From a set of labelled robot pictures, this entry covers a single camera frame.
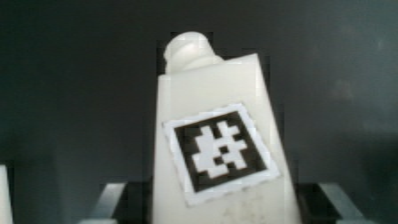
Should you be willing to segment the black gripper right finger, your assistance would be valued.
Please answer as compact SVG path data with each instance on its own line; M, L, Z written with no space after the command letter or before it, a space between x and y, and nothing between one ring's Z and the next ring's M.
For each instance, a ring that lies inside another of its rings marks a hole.
M304 224L373 224L336 183L302 183L296 199Z

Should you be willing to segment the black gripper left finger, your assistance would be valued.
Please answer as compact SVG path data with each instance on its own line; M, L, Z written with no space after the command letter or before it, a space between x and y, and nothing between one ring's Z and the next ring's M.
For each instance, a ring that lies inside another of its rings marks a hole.
M151 185L121 182L105 185L89 217L76 224L151 224Z

